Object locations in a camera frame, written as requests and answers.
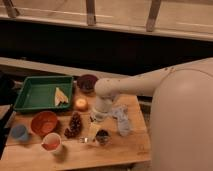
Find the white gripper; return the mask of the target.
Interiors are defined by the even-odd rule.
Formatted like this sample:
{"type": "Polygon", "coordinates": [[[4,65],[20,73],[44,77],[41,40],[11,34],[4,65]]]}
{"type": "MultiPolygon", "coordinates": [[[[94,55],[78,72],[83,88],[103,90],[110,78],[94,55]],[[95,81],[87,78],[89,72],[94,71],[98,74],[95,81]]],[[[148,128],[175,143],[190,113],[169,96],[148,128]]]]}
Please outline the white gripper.
{"type": "MultiPolygon", "coordinates": [[[[95,98],[95,102],[92,106],[90,116],[94,121],[102,122],[108,116],[109,111],[112,108],[114,102],[113,97],[100,97],[95,98]]],[[[97,132],[100,130],[101,125],[97,122],[92,122],[89,127],[88,139],[93,141],[97,132]]]]}

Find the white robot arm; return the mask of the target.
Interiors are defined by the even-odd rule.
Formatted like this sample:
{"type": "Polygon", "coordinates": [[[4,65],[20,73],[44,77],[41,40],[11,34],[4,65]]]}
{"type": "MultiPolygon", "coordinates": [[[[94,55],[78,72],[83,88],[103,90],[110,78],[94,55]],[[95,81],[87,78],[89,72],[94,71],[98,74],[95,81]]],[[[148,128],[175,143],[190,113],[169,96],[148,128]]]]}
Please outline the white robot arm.
{"type": "Polygon", "coordinates": [[[95,84],[102,121],[120,94],[152,98],[152,171],[213,171],[213,57],[95,84]]]}

